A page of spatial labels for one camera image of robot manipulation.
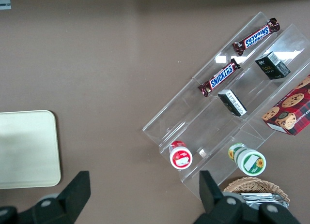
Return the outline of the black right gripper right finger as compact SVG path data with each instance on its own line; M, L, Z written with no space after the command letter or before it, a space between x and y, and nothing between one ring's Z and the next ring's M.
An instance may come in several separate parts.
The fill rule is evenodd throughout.
M200 171L199 193L205 213L196 224L298 224L300 221L282 205L265 203L253 209L240 199L226 195L209 171Z

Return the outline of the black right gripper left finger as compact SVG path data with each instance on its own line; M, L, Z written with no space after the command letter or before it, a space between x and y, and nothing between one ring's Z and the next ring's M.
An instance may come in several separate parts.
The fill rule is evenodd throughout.
M1 207L0 222L2 224L73 224L90 195L90 173L80 171L55 198L45 198L21 213L18 213L13 206Z

